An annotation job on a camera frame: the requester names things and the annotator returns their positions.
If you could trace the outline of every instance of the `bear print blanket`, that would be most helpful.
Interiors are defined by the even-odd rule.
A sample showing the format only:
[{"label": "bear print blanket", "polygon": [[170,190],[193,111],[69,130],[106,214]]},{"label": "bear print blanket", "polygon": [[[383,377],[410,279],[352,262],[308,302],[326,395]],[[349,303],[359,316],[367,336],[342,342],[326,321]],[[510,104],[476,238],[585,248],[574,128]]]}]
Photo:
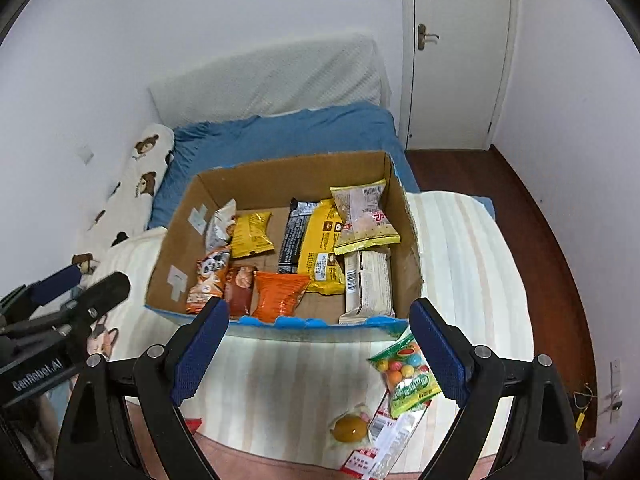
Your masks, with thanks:
[{"label": "bear print blanket", "polygon": [[106,251],[141,234],[174,148],[174,132],[151,124],[135,143],[124,174],[94,224],[84,232],[71,263],[92,274]]}]

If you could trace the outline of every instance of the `white wall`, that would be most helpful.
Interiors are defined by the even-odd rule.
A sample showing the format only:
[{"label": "white wall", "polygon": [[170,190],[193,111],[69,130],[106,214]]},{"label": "white wall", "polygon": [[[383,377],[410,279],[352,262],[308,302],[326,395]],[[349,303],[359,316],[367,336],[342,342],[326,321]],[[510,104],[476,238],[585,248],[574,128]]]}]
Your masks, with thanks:
[{"label": "white wall", "polygon": [[[605,0],[520,0],[495,141],[540,204],[584,304],[598,374],[622,359],[611,459],[640,415],[640,54]],[[600,409],[605,406],[601,401]]]},{"label": "white wall", "polygon": [[[148,83],[285,38],[369,30],[402,76],[401,0],[31,0],[0,46],[0,295],[68,263],[130,143]],[[88,166],[76,155],[88,144]]]}]

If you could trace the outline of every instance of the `striped blanket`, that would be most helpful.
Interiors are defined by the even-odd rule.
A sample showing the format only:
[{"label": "striped blanket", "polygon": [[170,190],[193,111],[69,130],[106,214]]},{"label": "striped blanket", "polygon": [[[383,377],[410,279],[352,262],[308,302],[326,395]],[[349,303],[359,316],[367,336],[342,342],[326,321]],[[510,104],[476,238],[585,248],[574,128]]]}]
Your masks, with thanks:
[{"label": "striped blanket", "polygon": [[[484,207],[450,192],[408,194],[418,233],[423,295],[473,344],[503,357],[531,360],[533,338],[524,286],[502,235]],[[164,228],[110,250],[94,280],[120,270],[129,275],[129,299],[110,313],[107,328],[119,338],[112,360],[140,355],[165,343],[176,326],[143,307],[146,284]],[[338,469],[348,450],[327,446],[329,422],[364,402],[372,409],[384,393],[366,359],[388,346],[371,343],[295,343],[227,336],[185,417],[202,418],[200,433],[231,449],[287,463]],[[507,421],[503,399],[481,456],[495,454]],[[427,410],[393,473],[421,471],[456,414],[438,396]]]}]

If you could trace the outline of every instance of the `red and white package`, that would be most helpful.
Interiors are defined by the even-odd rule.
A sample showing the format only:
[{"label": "red and white package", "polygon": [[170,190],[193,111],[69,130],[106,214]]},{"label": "red and white package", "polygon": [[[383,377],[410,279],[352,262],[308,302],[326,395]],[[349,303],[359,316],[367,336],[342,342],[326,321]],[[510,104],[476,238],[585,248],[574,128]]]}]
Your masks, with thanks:
[{"label": "red and white package", "polygon": [[395,419],[389,413],[389,392],[369,423],[371,445],[351,452],[340,471],[361,480],[383,480],[393,468],[427,411],[430,400]]}]

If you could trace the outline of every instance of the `blue bed sheet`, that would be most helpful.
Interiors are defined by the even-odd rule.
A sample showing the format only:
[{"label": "blue bed sheet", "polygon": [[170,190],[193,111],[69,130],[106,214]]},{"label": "blue bed sheet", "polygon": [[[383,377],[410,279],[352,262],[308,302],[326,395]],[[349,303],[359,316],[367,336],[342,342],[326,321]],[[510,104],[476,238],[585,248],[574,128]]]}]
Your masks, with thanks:
[{"label": "blue bed sheet", "polygon": [[154,199],[148,228],[169,225],[189,182],[201,171],[254,160],[372,150],[391,156],[407,192],[420,191],[391,113],[370,103],[176,128],[174,160]]}]

